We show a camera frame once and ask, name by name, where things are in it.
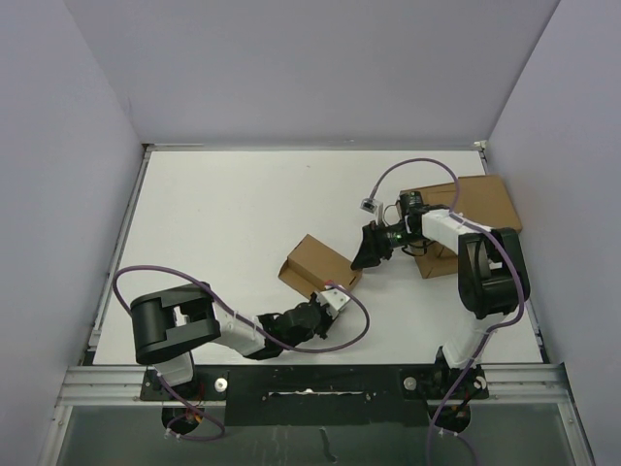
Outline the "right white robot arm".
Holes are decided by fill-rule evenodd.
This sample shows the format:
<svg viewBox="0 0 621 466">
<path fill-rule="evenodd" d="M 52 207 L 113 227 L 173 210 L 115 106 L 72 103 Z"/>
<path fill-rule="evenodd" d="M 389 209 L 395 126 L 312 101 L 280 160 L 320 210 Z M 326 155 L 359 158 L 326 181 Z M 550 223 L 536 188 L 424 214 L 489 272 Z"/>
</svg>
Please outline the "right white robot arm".
<svg viewBox="0 0 621 466">
<path fill-rule="evenodd" d="M 458 259 L 458 294 L 465 310 L 458 329 L 441 346 L 445 364 L 431 374 L 433 389 L 450 397 L 467 382 L 464 370 L 479 360 L 491 335 L 524 316 L 530 285 L 517 232 L 472 222 L 443 205 L 428 205 L 419 192 L 402 194 L 400 220 L 380 219 L 362 228 L 351 268 L 363 270 L 391 258 L 394 249 L 439 244 Z"/>
</svg>

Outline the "brown cardboard box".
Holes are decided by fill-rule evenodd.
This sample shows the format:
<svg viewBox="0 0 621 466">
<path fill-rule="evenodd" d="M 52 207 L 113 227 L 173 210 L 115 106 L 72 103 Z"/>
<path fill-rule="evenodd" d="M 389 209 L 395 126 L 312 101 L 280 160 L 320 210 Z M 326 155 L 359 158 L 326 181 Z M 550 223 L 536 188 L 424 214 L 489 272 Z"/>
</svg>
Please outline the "brown cardboard box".
<svg viewBox="0 0 621 466">
<path fill-rule="evenodd" d="M 306 298 L 333 282 L 351 291 L 361 280 L 362 272 L 350 268 L 350 261 L 307 234 L 287 255 L 278 278 Z"/>
</svg>

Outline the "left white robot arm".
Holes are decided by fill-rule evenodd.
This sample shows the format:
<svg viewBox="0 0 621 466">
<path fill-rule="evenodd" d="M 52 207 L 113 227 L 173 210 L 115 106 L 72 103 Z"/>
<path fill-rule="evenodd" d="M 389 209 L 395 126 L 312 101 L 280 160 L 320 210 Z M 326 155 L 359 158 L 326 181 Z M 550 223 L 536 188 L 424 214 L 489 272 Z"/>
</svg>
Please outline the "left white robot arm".
<svg viewBox="0 0 621 466">
<path fill-rule="evenodd" d="M 284 313 L 254 316 L 245 324 L 239 314 L 217 309 L 195 284 L 154 292 L 130 305 L 136 361 L 154 367 L 164 389 L 184 399 L 197 386 L 196 348 L 215 343 L 250 360 L 276 358 L 288 347 L 325 339 L 348 302 L 343 292 L 326 289 Z"/>
</svg>

